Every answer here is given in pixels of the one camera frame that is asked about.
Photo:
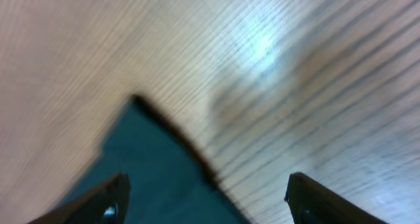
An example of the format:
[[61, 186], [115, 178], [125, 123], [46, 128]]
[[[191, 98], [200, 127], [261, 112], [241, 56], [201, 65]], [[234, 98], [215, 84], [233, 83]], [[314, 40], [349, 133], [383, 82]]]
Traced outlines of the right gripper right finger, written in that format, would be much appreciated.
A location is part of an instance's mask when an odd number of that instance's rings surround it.
[[289, 176], [285, 201], [296, 224], [385, 224], [301, 172]]

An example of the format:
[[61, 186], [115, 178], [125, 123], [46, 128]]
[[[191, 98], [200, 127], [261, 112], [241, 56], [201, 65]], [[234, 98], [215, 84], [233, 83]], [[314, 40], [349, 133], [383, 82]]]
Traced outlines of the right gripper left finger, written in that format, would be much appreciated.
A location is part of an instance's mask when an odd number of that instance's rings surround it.
[[30, 224], [124, 224], [131, 184], [118, 173]]

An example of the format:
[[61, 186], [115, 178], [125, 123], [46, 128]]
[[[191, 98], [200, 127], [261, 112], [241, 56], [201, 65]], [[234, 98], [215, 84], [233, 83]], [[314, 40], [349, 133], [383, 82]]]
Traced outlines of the black t-shirt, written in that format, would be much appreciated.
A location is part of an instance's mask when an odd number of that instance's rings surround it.
[[248, 223], [188, 138], [140, 95], [123, 105], [99, 156], [60, 203], [118, 173], [130, 184], [125, 223]]

